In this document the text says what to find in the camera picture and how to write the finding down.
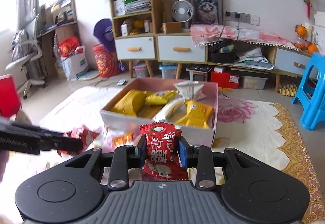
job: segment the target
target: red box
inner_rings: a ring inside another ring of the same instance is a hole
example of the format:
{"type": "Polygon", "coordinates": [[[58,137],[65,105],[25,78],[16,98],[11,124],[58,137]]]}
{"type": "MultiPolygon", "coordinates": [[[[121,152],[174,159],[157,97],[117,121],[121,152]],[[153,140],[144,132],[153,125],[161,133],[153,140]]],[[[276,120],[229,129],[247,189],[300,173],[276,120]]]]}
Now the red box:
{"type": "Polygon", "coordinates": [[[230,73],[211,73],[211,82],[218,83],[218,87],[238,89],[239,75],[230,73]]]}

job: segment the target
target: blue plastic stool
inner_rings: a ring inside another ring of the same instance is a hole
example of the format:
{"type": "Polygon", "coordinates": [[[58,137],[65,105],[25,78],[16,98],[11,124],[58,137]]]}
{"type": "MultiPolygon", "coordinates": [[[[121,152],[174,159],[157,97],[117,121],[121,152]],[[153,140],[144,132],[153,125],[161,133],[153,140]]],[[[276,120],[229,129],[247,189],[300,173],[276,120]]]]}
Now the blue plastic stool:
{"type": "Polygon", "coordinates": [[[325,121],[325,58],[319,53],[313,53],[304,72],[296,96],[292,99],[291,103],[294,104],[297,99],[299,99],[303,105],[303,114],[300,118],[300,124],[305,129],[314,130],[319,121],[325,121]],[[307,86],[313,66],[318,69],[316,88],[307,86]]]}

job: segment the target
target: orange fruit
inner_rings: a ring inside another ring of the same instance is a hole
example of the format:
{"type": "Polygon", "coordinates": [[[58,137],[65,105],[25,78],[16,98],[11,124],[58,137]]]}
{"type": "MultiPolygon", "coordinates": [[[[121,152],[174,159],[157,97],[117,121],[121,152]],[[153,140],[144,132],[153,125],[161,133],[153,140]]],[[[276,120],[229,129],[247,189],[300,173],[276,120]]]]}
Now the orange fruit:
{"type": "Polygon", "coordinates": [[[318,52],[318,48],[315,44],[310,44],[308,46],[308,53],[313,54],[314,52],[318,52]]]}
{"type": "Polygon", "coordinates": [[[304,37],[307,35],[306,28],[301,24],[296,26],[296,32],[300,37],[304,37]]]}

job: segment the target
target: white paper bag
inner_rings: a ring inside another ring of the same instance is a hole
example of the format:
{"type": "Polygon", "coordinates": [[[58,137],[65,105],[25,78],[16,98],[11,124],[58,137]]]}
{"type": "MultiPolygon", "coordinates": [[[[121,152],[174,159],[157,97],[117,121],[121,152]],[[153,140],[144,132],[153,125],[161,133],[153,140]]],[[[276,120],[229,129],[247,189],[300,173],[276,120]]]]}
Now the white paper bag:
{"type": "Polygon", "coordinates": [[[88,63],[85,56],[85,46],[82,53],[76,53],[70,57],[61,57],[62,68],[68,81],[75,81],[88,71],[88,63]]]}

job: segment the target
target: framed picture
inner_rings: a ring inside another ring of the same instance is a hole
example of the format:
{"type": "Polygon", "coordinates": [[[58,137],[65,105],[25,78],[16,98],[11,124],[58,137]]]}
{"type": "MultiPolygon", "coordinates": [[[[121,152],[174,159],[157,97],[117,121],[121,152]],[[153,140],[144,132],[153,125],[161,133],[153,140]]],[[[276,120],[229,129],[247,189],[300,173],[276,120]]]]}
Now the framed picture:
{"type": "Polygon", "coordinates": [[[194,9],[193,24],[223,25],[222,0],[190,0],[194,9]]]}

